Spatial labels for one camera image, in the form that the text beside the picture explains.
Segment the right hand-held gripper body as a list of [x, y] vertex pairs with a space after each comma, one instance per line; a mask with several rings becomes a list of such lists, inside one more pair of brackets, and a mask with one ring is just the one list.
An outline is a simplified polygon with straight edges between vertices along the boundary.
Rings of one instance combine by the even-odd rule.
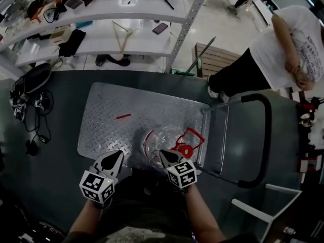
[[197, 182], [196, 168], [191, 160], [185, 160], [166, 168], [169, 181], [178, 189], [185, 189]]

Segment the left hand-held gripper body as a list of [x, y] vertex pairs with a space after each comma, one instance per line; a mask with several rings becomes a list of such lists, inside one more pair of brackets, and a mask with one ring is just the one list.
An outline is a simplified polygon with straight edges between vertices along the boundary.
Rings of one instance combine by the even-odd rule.
[[91, 167], [89, 171], [84, 171], [79, 187], [85, 198], [93, 201], [100, 208], [107, 208], [115, 193], [117, 176], [117, 169], [105, 170]]

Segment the clear jar with red lid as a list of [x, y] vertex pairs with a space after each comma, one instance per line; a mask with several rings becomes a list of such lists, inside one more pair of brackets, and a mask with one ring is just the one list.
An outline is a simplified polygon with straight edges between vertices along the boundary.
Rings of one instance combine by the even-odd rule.
[[147, 133], [142, 140], [144, 156], [158, 169], [163, 169], [159, 157], [162, 149], [181, 152], [184, 159], [193, 159], [195, 153], [205, 142], [205, 138], [193, 128], [167, 126]]

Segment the metal platform cart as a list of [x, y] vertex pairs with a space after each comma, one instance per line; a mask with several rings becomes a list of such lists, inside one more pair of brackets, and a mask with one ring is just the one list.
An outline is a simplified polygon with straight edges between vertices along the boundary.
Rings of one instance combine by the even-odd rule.
[[[144, 156], [142, 140], [161, 127], [193, 128], [205, 142], [191, 159], [199, 173], [221, 178], [218, 171], [204, 167], [211, 115], [216, 106], [180, 97], [106, 83], [93, 83], [86, 101], [78, 137], [80, 156], [97, 159], [122, 150], [124, 166], [162, 171]], [[131, 116], [116, 119], [117, 116]]]

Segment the person's right forearm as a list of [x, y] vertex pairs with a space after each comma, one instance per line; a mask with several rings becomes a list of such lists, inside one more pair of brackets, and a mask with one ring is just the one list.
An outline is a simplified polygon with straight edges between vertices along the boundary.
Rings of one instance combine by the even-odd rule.
[[188, 187], [185, 201], [192, 232], [198, 243], [220, 243], [226, 240], [195, 184]]

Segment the person's left forearm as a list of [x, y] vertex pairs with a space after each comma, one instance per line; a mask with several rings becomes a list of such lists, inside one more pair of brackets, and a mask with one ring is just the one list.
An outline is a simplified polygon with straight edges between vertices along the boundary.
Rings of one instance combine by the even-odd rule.
[[101, 209], [97, 208], [93, 201], [88, 200], [71, 226], [69, 234], [74, 232], [94, 234], [97, 230], [100, 216]]

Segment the person's clothed body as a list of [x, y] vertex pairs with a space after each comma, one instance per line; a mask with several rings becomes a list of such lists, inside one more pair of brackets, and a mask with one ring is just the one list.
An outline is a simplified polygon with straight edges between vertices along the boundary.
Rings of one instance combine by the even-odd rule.
[[[116, 186], [94, 234], [74, 232], [62, 243], [198, 243], [188, 219], [187, 189], [177, 190], [165, 178], [134, 170]], [[259, 243], [243, 233], [220, 243]]]

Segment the grey pole mop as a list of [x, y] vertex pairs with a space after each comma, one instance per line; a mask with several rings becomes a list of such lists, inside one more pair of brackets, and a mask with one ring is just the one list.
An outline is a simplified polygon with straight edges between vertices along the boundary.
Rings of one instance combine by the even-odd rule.
[[191, 72], [194, 67], [196, 67], [196, 73], [198, 73], [198, 70], [201, 69], [202, 66], [202, 60], [201, 57], [205, 53], [205, 51], [211, 46], [211, 44], [215, 41], [216, 37], [213, 37], [209, 43], [203, 48], [203, 50], [198, 54], [193, 61], [193, 63], [190, 65], [190, 67], [186, 71], [181, 71], [180, 69], [171, 69], [171, 73], [175, 75], [181, 75], [181, 76], [195, 76], [193, 72]]

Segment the black cloth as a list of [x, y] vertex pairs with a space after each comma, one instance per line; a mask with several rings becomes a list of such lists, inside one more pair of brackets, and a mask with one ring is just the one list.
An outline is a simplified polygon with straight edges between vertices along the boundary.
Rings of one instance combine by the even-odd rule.
[[75, 29], [72, 33], [70, 38], [68, 39], [67, 42], [61, 43], [59, 45], [59, 57], [70, 57], [73, 56], [80, 44], [82, 43], [83, 39], [85, 38], [86, 33], [79, 30]]

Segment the black phone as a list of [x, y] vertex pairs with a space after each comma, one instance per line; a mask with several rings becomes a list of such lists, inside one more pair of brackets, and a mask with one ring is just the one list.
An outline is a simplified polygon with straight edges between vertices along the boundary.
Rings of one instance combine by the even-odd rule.
[[168, 25], [165, 23], [160, 23], [157, 27], [155, 27], [152, 32], [159, 35], [161, 34], [164, 30], [166, 30], [168, 28]]

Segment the light wooden box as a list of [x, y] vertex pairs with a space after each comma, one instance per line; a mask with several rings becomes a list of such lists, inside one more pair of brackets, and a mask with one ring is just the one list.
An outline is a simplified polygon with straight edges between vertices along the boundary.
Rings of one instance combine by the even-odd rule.
[[71, 34], [72, 34], [72, 31], [71, 31], [71, 28], [69, 25], [57, 27], [56, 29], [54, 29], [49, 40], [54, 45], [59, 45], [59, 44], [67, 42], [69, 40]]

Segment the red black device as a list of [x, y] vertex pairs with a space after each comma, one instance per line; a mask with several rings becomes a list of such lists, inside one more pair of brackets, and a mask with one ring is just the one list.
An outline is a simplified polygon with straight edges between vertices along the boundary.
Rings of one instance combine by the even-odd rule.
[[324, 98], [312, 97], [310, 100], [301, 98], [296, 106], [299, 124], [306, 128], [312, 127], [317, 122], [317, 111], [323, 103]]

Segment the white shelf rack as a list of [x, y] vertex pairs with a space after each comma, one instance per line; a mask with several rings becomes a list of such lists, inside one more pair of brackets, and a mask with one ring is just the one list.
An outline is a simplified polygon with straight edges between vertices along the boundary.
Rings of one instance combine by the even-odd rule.
[[[95, 57], [99, 54], [128, 54], [132, 62], [130, 70], [170, 72], [180, 48], [205, 0], [136, 0], [134, 5], [122, 5], [122, 0], [93, 0], [78, 13], [67, 11], [53, 23], [28, 24], [14, 36], [0, 42], [0, 74], [4, 78], [17, 79], [24, 75], [31, 63], [56, 59], [57, 45], [49, 40], [33, 39], [32, 36], [56, 27], [78, 22], [93, 21], [83, 28], [86, 33], [77, 52], [64, 59], [60, 70], [95, 69]], [[132, 28], [124, 52], [119, 51], [112, 20]], [[160, 23], [168, 28], [157, 35], [152, 30]]]

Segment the grey open bin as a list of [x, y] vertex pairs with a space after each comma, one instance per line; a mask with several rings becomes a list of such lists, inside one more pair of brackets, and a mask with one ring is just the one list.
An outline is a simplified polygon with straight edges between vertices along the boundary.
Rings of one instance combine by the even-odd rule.
[[67, 11], [72, 11], [74, 13], [78, 13], [85, 8], [85, 4], [82, 0], [68, 0], [64, 6]]

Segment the orange holder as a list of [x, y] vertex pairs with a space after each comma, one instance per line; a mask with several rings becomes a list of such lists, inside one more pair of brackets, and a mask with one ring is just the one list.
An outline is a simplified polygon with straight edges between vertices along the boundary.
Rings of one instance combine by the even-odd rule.
[[41, 23], [42, 20], [39, 18], [39, 14], [44, 10], [55, 8], [55, 3], [47, 3], [46, 0], [34, 0], [27, 8], [27, 16], [30, 21], [35, 20], [36, 22]]

